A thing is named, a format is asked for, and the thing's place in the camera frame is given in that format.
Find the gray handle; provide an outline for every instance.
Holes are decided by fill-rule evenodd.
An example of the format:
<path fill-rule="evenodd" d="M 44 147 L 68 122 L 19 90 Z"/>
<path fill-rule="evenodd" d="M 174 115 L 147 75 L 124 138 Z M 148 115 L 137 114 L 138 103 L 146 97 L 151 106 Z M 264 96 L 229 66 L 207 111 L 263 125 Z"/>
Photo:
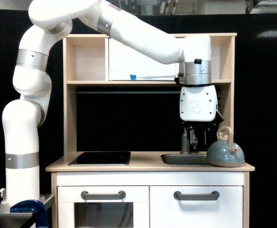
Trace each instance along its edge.
<path fill-rule="evenodd" d="M 122 200 L 125 198 L 125 192 L 120 191 L 117 194 L 89 194 L 87 191 L 81 193 L 83 200 Z"/>
<path fill-rule="evenodd" d="M 211 194 L 182 194 L 176 191 L 173 196 L 176 200 L 217 200 L 220 194 L 217 191 L 213 191 Z"/>

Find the metal sink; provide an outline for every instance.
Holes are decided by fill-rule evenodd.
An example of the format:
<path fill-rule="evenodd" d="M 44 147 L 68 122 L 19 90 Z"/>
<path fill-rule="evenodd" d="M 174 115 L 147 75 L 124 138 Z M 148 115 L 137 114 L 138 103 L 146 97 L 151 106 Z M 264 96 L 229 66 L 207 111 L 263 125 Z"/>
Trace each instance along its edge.
<path fill-rule="evenodd" d="M 161 158 L 168 165 L 209 164 L 205 154 L 163 154 Z"/>

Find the robot logo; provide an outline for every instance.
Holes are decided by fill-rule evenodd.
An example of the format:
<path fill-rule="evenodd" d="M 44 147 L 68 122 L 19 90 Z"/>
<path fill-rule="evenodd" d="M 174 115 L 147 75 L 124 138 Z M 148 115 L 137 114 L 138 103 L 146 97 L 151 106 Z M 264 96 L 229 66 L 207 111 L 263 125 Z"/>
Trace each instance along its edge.
<path fill-rule="evenodd" d="M 190 102 L 190 111 L 197 114 L 202 110 L 201 102 L 193 100 Z"/>

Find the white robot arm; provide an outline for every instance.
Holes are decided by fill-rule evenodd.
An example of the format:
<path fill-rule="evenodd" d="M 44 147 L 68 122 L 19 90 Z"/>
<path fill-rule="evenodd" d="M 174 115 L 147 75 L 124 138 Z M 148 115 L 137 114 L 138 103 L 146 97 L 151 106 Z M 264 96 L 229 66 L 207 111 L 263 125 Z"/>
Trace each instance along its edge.
<path fill-rule="evenodd" d="M 39 199 L 38 131 L 45 120 L 51 80 L 49 50 L 72 30 L 72 19 L 163 64 L 183 63 L 180 114 L 184 121 L 212 121 L 217 97 L 211 85 L 210 38 L 176 39 L 105 0 L 34 0 L 32 26 L 23 36 L 13 84 L 21 94 L 2 114 L 6 148 L 6 203 Z"/>

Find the blue kettle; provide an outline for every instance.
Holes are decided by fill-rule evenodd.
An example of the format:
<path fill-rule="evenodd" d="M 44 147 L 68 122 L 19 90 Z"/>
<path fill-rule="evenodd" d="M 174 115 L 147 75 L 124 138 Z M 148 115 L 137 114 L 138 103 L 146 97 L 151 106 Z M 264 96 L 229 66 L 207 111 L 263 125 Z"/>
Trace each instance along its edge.
<path fill-rule="evenodd" d="M 233 129 L 223 126 L 217 131 L 218 141 L 207 150 L 209 164 L 221 167 L 242 167 L 245 165 L 244 152 L 233 142 Z"/>

